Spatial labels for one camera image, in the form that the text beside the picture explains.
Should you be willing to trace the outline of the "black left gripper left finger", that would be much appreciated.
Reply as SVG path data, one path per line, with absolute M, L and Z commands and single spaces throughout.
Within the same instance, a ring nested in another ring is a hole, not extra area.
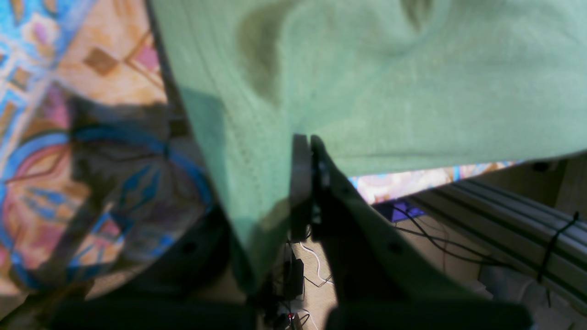
M 159 259 L 119 288 L 87 301 L 68 299 L 50 330 L 255 330 L 251 306 L 212 302 L 195 291 L 220 275 L 229 259 L 230 229 L 214 207 Z

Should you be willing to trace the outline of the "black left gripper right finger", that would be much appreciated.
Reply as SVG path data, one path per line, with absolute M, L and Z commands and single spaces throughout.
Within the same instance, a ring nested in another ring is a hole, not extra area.
M 533 330 L 521 305 L 443 275 L 369 206 L 316 135 L 292 138 L 291 238 L 306 229 L 326 255 L 338 306 L 327 330 Z

